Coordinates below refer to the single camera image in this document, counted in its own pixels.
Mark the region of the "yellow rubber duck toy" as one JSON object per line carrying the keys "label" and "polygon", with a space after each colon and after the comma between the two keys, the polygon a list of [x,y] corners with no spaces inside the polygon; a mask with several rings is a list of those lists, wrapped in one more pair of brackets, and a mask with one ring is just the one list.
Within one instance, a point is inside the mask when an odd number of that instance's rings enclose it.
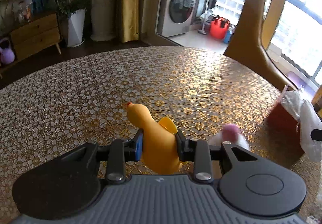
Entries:
{"label": "yellow rubber duck toy", "polygon": [[142,160],[150,170],[161,175],[176,173],[181,168],[175,135],[178,129],[167,116],[156,122],[149,109],[138,103],[127,105],[127,117],[143,130]]}

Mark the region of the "clear plastic bag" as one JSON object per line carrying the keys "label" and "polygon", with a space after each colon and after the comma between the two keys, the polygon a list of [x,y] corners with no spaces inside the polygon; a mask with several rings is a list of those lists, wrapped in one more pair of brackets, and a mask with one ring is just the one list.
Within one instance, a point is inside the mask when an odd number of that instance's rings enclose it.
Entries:
{"label": "clear plastic bag", "polygon": [[313,129],[321,130],[321,119],[312,103],[302,98],[300,91],[286,91],[281,99],[282,107],[299,123],[300,146],[313,162],[321,162],[321,142],[311,138]]}

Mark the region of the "red rectangular storage box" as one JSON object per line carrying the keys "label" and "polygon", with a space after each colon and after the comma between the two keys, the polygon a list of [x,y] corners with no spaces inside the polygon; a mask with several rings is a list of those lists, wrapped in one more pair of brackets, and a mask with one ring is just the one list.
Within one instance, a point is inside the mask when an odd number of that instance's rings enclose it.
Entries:
{"label": "red rectangular storage box", "polygon": [[288,160],[288,164],[291,164],[297,161],[304,154],[304,151],[300,146],[299,124],[282,106],[283,97],[286,97],[288,92],[295,92],[290,85],[283,88],[269,112],[266,122],[274,151],[284,160]]}

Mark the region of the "pink white small toy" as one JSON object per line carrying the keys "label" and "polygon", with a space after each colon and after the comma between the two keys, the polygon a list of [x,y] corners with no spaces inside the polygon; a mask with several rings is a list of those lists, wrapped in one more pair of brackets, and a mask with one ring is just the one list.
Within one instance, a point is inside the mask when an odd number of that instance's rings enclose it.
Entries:
{"label": "pink white small toy", "polygon": [[220,146],[222,142],[229,141],[237,144],[246,150],[250,150],[248,142],[241,134],[239,127],[235,124],[226,124],[222,127],[222,130],[213,136],[208,144]]}

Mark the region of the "patterned lace tablecloth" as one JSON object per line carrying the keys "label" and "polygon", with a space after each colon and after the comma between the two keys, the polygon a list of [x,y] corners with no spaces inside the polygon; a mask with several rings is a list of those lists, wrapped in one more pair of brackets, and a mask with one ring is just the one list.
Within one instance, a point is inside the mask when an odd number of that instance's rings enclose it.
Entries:
{"label": "patterned lace tablecloth", "polygon": [[1,90],[1,223],[18,215],[11,196],[19,175],[95,140],[132,138],[128,102],[154,119],[170,117],[187,137],[210,139],[236,124],[251,150],[302,176],[300,214],[321,218],[321,164],[298,156],[266,124],[279,90],[240,63],[185,47],[121,49],[52,65]]}

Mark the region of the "brown giraffe shaped chair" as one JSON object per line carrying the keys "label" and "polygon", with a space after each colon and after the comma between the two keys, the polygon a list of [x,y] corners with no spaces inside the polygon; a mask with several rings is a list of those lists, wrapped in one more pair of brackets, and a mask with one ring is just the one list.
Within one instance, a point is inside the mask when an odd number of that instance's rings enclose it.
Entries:
{"label": "brown giraffe shaped chair", "polygon": [[247,66],[279,91],[296,86],[272,62],[266,48],[275,33],[286,0],[272,0],[263,18],[265,0],[245,0],[235,31],[224,55]]}

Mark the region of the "red bucket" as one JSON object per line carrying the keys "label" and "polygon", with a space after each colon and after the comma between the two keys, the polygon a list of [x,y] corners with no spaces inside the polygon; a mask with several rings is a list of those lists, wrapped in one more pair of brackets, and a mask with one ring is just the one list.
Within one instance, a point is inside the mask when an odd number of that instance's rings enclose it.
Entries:
{"label": "red bucket", "polygon": [[223,40],[229,27],[230,21],[218,16],[211,22],[210,35],[216,39]]}

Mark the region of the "white front-load washing machine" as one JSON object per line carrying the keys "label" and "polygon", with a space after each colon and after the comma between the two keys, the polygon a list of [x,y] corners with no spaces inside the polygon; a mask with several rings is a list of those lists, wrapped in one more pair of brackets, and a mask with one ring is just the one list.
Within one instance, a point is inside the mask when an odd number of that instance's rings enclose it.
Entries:
{"label": "white front-load washing machine", "polygon": [[160,0],[157,33],[172,37],[189,32],[196,0]]}

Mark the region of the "purple kettlebell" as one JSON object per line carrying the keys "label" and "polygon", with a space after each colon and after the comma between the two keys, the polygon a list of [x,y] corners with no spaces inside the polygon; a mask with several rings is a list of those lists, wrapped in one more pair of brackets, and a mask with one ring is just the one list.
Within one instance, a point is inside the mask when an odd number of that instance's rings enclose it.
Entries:
{"label": "purple kettlebell", "polygon": [[10,40],[5,37],[0,42],[1,62],[3,64],[11,64],[15,60],[15,54],[11,49]]}

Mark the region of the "yellow curtain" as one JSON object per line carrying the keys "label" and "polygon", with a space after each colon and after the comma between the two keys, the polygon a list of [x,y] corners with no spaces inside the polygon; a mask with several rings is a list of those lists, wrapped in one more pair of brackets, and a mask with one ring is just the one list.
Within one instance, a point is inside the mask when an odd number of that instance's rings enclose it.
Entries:
{"label": "yellow curtain", "polygon": [[139,39],[139,0],[121,0],[122,42]]}

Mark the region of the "potted green plant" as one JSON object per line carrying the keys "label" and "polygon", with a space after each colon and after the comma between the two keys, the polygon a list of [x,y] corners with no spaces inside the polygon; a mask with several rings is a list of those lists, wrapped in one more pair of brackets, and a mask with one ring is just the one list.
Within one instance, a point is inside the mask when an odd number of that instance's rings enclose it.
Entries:
{"label": "potted green plant", "polygon": [[84,24],[88,0],[47,0],[53,7],[61,24],[61,32],[69,48],[83,44]]}

